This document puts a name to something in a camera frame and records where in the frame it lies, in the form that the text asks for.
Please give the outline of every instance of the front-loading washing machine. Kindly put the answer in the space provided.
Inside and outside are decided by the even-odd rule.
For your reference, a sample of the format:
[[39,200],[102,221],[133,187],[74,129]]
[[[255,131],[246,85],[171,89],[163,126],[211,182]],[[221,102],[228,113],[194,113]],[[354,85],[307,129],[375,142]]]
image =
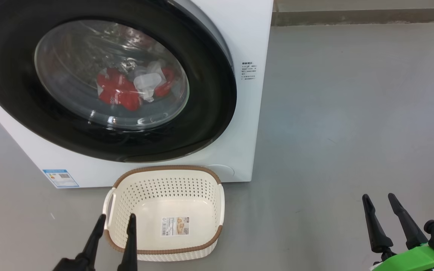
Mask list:
[[272,0],[0,0],[0,123],[55,187],[252,178]]

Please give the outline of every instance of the white basket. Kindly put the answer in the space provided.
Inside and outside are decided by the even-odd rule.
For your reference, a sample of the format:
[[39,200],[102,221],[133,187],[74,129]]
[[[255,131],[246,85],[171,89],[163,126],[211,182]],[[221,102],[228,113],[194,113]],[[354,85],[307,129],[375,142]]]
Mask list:
[[[103,214],[108,214],[104,235],[114,249],[123,252],[128,220],[134,213],[139,260],[198,259],[209,255],[217,244],[224,223],[224,206],[219,177],[207,168],[135,169],[123,174],[105,198]],[[168,218],[182,217],[189,218],[186,228],[180,228],[183,234],[162,233]]]

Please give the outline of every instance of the brown basket rim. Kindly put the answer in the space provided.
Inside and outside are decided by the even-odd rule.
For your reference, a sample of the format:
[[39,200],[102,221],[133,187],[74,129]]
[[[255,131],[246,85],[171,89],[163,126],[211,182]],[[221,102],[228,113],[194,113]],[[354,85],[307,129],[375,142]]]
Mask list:
[[[117,188],[119,184],[128,176],[140,173],[140,172],[147,172],[147,171],[160,171],[160,170],[198,170],[198,171],[204,171],[212,175],[214,177],[214,180],[217,182],[217,184],[221,184],[219,177],[215,172],[208,168],[204,168],[201,166],[194,166],[194,165],[160,165],[160,166],[150,166],[150,167],[144,167],[144,168],[137,168],[130,170],[126,173],[124,173],[113,185],[114,188]],[[210,247],[220,236],[220,233],[222,232],[222,225],[219,225],[217,228],[217,232],[215,232],[215,235],[205,244],[199,245],[196,247],[185,247],[185,248],[178,248],[178,249],[166,249],[166,250],[140,250],[138,249],[136,251],[137,254],[150,254],[150,255],[161,255],[161,254],[179,254],[179,253],[186,253],[186,252],[193,252],[198,250],[206,249],[207,247]],[[105,235],[105,239],[107,239],[107,242],[110,244],[110,247],[115,249],[116,251],[124,252],[125,249],[119,247],[110,237],[110,231],[105,230],[103,232],[103,235]]]

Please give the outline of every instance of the wall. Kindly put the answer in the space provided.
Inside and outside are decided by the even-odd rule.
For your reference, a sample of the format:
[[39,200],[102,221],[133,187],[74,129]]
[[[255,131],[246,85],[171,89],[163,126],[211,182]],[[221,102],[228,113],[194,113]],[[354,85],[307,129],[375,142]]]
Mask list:
[[434,0],[274,0],[274,11],[332,11],[434,8]]

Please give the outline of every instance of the gray floor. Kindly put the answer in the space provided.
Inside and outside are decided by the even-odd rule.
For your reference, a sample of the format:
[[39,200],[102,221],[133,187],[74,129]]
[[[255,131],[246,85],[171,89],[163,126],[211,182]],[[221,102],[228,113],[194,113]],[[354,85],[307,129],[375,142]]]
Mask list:
[[[366,270],[363,193],[405,250],[386,195],[434,219],[434,24],[272,29],[254,179],[225,189],[210,256],[139,270]],[[0,126],[0,270],[74,257],[106,192],[55,189]],[[102,240],[96,269],[121,257]]]

